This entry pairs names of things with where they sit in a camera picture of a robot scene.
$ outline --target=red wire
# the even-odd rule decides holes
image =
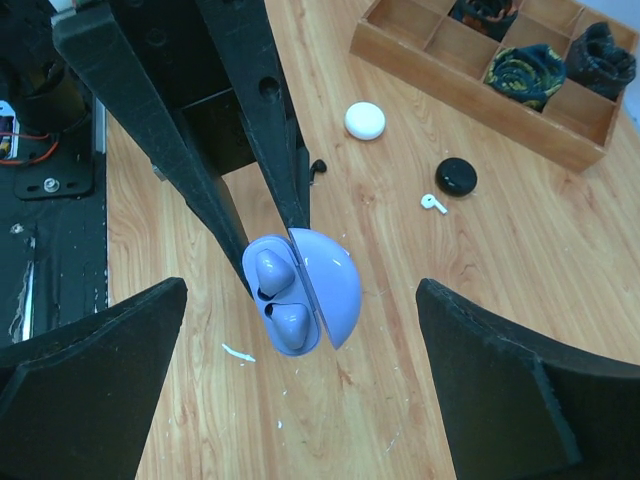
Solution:
[[[13,133],[13,132],[0,132],[0,137],[20,137],[20,138],[29,138],[31,140],[46,140],[51,135],[48,133],[46,135],[37,136],[37,135],[25,135],[23,133]]]
[[[53,155],[53,152],[58,148],[59,142],[54,142],[47,152],[33,160],[0,160],[0,165],[18,166],[18,165],[35,165],[36,163],[44,162],[46,159]]]

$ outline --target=wooden organizer box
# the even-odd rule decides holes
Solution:
[[[524,0],[503,38],[449,17],[455,0],[376,0],[358,22],[351,52],[550,160],[581,172],[607,154],[622,104],[567,79],[542,113],[484,84],[504,48],[550,45],[566,58],[593,23],[635,52],[638,33],[573,0]]]

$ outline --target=earbud case lid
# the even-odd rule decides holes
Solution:
[[[289,237],[307,284],[310,301],[333,348],[340,348],[356,328],[362,307],[360,276],[349,253],[322,233],[290,228]]]

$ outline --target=white earbud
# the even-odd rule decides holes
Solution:
[[[268,249],[256,255],[256,273],[260,284],[258,294],[262,294],[267,300],[282,292],[296,278],[293,267]]]
[[[292,350],[302,348],[311,323],[307,307],[299,303],[274,304],[270,310],[269,317],[273,321],[280,339]]]

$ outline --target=screw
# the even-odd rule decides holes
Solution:
[[[156,174],[156,177],[158,177],[158,179],[159,179],[161,182],[164,182],[164,181],[167,179],[167,177],[165,177],[165,176],[164,176],[164,173],[162,173],[162,172],[160,171],[160,169],[159,169],[158,167],[156,167],[155,165],[153,165],[153,164],[152,164],[152,165],[151,165],[151,169],[153,170],[153,173],[155,173],[155,174]]]
[[[60,190],[60,182],[55,178],[47,178],[44,181],[44,191],[47,193],[56,193]]]
[[[313,185],[313,177],[315,177],[316,172],[324,173],[326,171],[327,164],[324,162],[324,160],[318,159],[313,162],[313,165],[311,165],[311,170],[309,171],[310,184]]]

